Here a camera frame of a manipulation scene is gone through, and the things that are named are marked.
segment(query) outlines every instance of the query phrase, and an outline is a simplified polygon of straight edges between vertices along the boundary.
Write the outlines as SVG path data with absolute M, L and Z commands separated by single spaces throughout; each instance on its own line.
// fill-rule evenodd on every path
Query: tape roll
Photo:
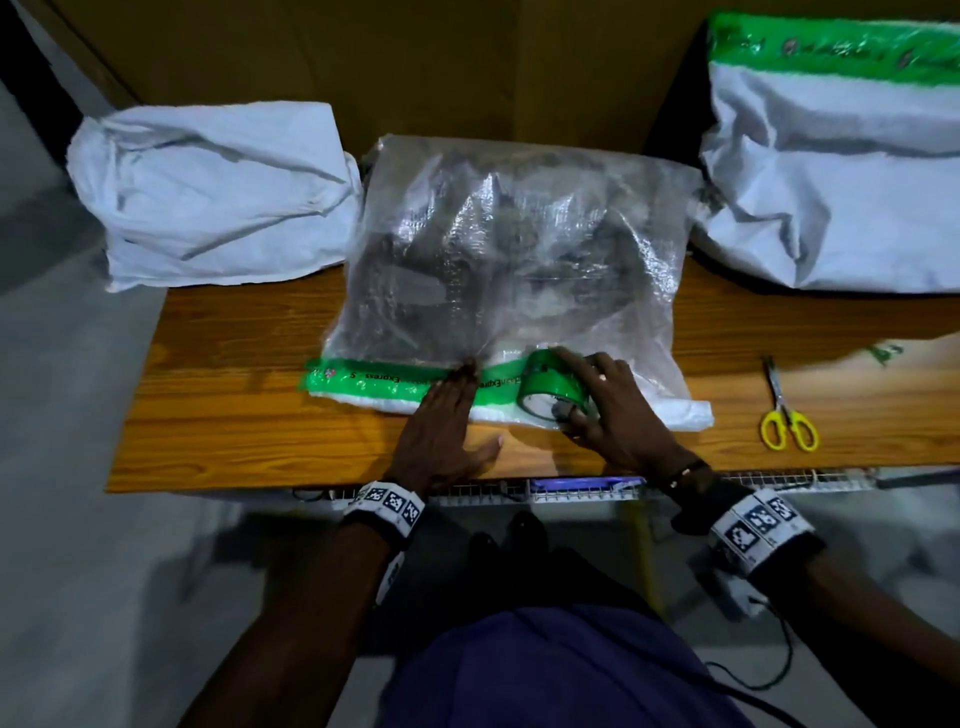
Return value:
M 589 393 L 584 383 L 556 354 L 540 349 L 527 359 L 516 403 L 527 414 L 550 422 L 565 422 L 570 410 L 587 411 Z

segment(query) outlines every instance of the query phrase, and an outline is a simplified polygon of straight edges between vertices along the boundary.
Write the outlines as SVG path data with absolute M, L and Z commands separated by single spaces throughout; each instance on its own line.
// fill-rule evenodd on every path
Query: scissors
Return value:
M 767 373 L 767 381 L 770 382 L 770 390 L 774 393 L 774 408 L 760 420 L 760 439 L 769 449 L 785 449 L 786 431 L 789 428 L 797 447 L 804 452 L 813 452 L 820 447 L 820 433 L 804 415 L 786 405 L 783 390 L 780 389 L 780 375 L 773 356 L 763 357 L 763 368 Z M 771 426 L 776 439 L 770 437 Z

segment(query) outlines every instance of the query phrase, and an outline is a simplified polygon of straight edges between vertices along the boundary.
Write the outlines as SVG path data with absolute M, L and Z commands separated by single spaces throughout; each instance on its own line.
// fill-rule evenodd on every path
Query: clear plastic bag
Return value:
M 347 300 L 312 394 L 411 411 L 422 381 L 385 396 L 371 380 L 396 370 L 367 372 L 360 386 L 351 370 L 345 387 L 331 383 L 330 362 L 341 372 L 345 361 L 407 365 L 410 375 L 475 356 L 499 381 L 498 365 L 562 344 L 625 359 L 668 426 L 712 424 L 670 355 L 699 171 L 612 152 L 409 136 L 383 137 L 374 157 Z M 545 425 L 479 397 L 471 416 Z

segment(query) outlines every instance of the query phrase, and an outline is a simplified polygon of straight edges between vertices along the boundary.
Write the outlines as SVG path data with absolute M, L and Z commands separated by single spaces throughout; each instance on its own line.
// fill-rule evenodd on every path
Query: scissors blade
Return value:
M 774 393 L 774 402 L 787 418 L 789 424 L 790 410 L 786 406 L 786 399 L 783 397 L 783 390 L 780 389 L 780 373 L 777 371 L 777 364 L 773 356 L 763 357 L 763 369 L 767 373 L 767 381 L 770 383 L 770 391 Z

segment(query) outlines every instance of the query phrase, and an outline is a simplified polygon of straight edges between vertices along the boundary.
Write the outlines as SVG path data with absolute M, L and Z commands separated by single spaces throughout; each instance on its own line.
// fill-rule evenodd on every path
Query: gray concrete floor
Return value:
M 49 38 L 39 39 L 82 109 L 105 110 Z M 2 725 L 170 728 L 259 607 L 262 576 L 237 530 L 240 506 L 102 494 L 164 294 L 105 293 L 101 242 L 98 224 L 0 87 Z M 845 559 L 960 635 L 955 487 L 800 503 Z M 537 512 L 555 545 L 574 546 L 636 585 L 635 534 L 613 509 Z M 429 582 L 457 567 L 469 533 L 500 535 L 512 515 L 498 507 L 432 515 L 395 605 L 421 612 Z M 776 622 L 724 621 L 684 565 L 695 547 L 674 536 L 656 548 L 672 622 L 705 659 L 766 679 L 783 658 Z M 402 617 L 391 608 L 377 618 L 331 725 L 373 725 L 394 665 L 377 629 Z M 766 696 L 811 726 L 868 725 L 802 647 L 789 677 Z M 773 725 L 765 716 L 756 723 Z

